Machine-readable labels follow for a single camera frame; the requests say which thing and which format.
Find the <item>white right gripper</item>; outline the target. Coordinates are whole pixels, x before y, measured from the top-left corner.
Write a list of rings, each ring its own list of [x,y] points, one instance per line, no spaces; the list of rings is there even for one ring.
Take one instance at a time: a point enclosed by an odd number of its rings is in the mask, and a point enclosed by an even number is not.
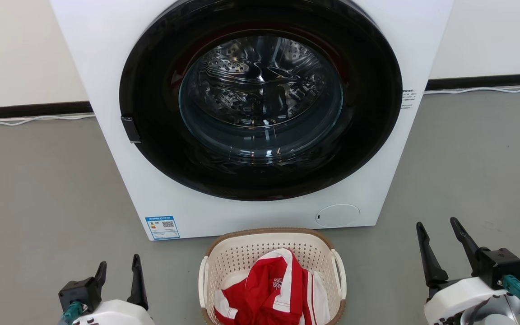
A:
[[[484,257],[487,247],[478,247],[473,238],[460,223],[458,218],[451,217],[450,224],[456,239],[464,247],[465,255],[471,267],[471,276],[485,274]],[[448,282],[448,274],[435,257],[430,245],[430,238],[422,222],[417,222],[416,231],[421,253],[425,284],[428,288],[440,288]],[[442,324],[446,319],[474,308],[493,296],[504,296],[507,290],[490,288],[481,278],[472,277],[436,292],[424,306],[424,315],[429,325]]]

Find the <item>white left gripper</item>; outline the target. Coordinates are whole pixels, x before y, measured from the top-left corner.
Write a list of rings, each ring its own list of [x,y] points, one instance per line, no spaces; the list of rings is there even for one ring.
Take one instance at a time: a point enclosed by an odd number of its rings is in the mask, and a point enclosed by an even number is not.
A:
[[[142,261],[134,254],[131,267],[132,285],[126,301],[103,301],[93,313],[80,316],[71,325],[155,325],[148,314],[146,285]],[[102,288],[107,279],[107,261],[102,261],[95,273],[96,288]]]

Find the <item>cream perforated laundry basket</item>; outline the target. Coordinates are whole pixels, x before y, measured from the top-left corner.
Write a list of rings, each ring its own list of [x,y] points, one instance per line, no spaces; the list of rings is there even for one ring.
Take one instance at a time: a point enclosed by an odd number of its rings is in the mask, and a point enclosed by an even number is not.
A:
[[[306,228],[258,228],[217,238],[200,263],[198,294],[206,325],[221,325],[214,315],[215,290],[243,279],[262,255],[290,249],[303,268],[318,272],[327,294],[327,309],[337,325],[344,314],[347,284],[344,264],[334,245],[320,232]]]

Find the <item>blue energy label sticker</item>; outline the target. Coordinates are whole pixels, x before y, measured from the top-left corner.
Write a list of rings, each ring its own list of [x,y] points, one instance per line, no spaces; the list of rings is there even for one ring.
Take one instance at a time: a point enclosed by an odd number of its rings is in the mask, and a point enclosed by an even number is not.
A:
[[[147,226],[148,237],[152,241],[164,241],[180,239],[173,216],[155,216],[144,218]]]

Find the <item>round white filter cover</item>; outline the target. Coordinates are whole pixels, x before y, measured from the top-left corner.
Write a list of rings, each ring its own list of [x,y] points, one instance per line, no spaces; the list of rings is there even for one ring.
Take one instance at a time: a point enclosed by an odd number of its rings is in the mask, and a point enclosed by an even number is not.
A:
[[[360,224],[360,210],[348,204],[328,206],[315,216],[315,221],[322,228],[353,227]]]

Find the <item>round black glass washer door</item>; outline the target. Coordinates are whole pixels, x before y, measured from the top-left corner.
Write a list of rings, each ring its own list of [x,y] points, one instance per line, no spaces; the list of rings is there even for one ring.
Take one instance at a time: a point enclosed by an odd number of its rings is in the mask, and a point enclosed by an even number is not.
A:
[[[180,0],[134,45],[119,100],[167,177],[277,201],[363,167],[402,91],[394,49],[351,0]]]

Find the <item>red and white jersey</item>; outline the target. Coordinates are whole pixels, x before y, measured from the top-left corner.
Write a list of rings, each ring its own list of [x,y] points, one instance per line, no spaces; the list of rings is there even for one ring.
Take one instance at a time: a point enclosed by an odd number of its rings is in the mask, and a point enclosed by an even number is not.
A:
[[[240,282],[216,290],[214,313],[222,325],[326,325],[332,319],[319,273],[285,248],[260,257]]]

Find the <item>small white text sticker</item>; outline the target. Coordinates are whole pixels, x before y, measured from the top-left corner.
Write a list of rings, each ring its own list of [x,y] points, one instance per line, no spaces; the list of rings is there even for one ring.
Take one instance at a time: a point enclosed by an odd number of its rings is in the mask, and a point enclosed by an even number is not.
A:
[[[403,90],[402,92],[402,103],[400,109],[410,109],[417,101],[419,92],[417,90]]]

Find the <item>black baseboard strip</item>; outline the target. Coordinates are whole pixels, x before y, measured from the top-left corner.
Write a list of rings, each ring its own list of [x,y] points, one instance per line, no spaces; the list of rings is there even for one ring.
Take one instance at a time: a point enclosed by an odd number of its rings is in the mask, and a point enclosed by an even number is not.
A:
[[[520,86],[520,74],[466,78],[430,79],[425,91],[457,90],[475,87]]]
[[[0,119],[93,113],[89,101],[0,107]]]

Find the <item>white front-load washing machine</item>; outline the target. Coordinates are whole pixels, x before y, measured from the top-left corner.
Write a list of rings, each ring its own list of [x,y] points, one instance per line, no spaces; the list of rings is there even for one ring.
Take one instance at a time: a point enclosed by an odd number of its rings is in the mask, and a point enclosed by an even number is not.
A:
[[[316,223],[316,214],[337,204],[359,208],[360,224],[353,227],[374,226],[409,137],[454,0],[351,0],[377,24],[394,49],[402,70],[403,90],[417,90],[419,96],[412,108],[400,109],[385,144],[363,167],[330,187],[277,201],[238,201],[198,192],[167,177],[128,140],[119,100],[123,68],[147,27],[179,1],[50,0],[146,234],[144,218],[155,216],[173,216],[180,239],[268,227],[324,229]]]

